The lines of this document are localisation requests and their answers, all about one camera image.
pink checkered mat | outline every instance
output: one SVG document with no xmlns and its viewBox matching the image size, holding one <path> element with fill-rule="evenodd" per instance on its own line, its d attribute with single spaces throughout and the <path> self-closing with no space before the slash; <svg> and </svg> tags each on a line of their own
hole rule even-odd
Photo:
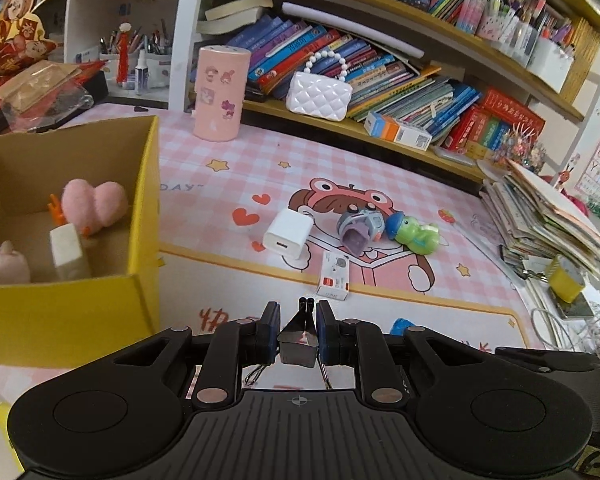
<svg viewBox="0 0 600 480">
<path fill-rule="evenodd" d="M 71 124 L 138 113 L 132 107 L 99 105 Z M 242 126 L 231 142 L 207 142 L 193 136 L 191 116 L 150 113 L 160 117 L 162 242 L 228 256 L 245 269 L 264 264 L 315 275 L 324 250 L 344 250 L 334 210 L 359 200 L 372 202 L 387 214 L 402 210 L 420 222 L 436 222 L 443 245 L 430 256 L 417 256 L 383 236 L 362 257 L 351 258 L 352 283 L 412 301 L 426 295 L 510 308 L 534 339 L 528 312 L 509 280 L 443 219 L 451 214 L 495 247 L 499 235 L 477 197 L 364 156 L 262 128 Z M 300 260 L 285 260 L 261 245 L 267 227 L 286 207 L 315 220 Z"/>
</svg>

white bottle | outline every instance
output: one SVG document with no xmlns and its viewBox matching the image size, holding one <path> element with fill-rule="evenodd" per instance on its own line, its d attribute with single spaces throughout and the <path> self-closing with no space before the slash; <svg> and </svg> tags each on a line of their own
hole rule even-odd
<svg viewBox="0 0 600 480">
<path fill-rule="evenodd" d="M 142 95 L 148 91 L 148 65 L 146 64 L 146 50 L 140 50 L 138 64 L 135 66 L 135 94 Z"/>
<path fill-rule="evenodd" d="M 488 0 L 464 0 L 456 27 L 469 34 L 475 34 L 478 25 L 480 25 L 484 7 L 487 6 L 487 1 Z"/>
</svg>

white handbag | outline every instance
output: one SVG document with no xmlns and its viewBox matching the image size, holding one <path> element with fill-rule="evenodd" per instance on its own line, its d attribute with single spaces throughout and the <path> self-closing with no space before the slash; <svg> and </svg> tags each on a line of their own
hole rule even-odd
<svg viewBox="0 0 600 480">
<path fill-rule="evenodd" d="M 322 57 L 335 57 L 339 61 L 338 78 L 311 73 L 313 64 Z M 344 81 L 346 75 L 347 64 L 339 54 L 326 50 L 314 54 L 307 61 L 304 72 L 293 74 L 286 94 L 286 108 L 295 114 L 341 121 L 347 115 L 353 93 L 352 86 Z"/>
</svg>

metal screw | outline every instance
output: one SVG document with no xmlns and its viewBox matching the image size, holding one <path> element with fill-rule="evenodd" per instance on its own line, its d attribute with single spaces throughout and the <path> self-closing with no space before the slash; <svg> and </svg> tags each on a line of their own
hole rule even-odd
<svg viewBox="0 0 600 480">
<path fill-rule="evenodd" d="M 402 394 L 395 388 L 378 388 L 371 394 L 371 397 L 376 402 L 383 404 L 392 404 L 402 400 Z"/>
<path fill-rule="evenodd" d="M 197 393 L 197 400 L 206 404 L 215 404 L 222 402 L 228 396 L 229 394 L 221 388 L 205 388 Z"/>
</svg>

pink cylindrical container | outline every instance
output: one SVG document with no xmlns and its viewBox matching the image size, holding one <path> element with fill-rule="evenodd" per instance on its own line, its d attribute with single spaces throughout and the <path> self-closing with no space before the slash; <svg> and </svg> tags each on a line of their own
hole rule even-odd
<svg viewBox="0 0 600 480">
<path fill-rule="evenodd" d="M 200 49 L 193 135 L 214 142 L 237 137 L 250 59 L 245 48 L 211 45 Z"/>
</svg>

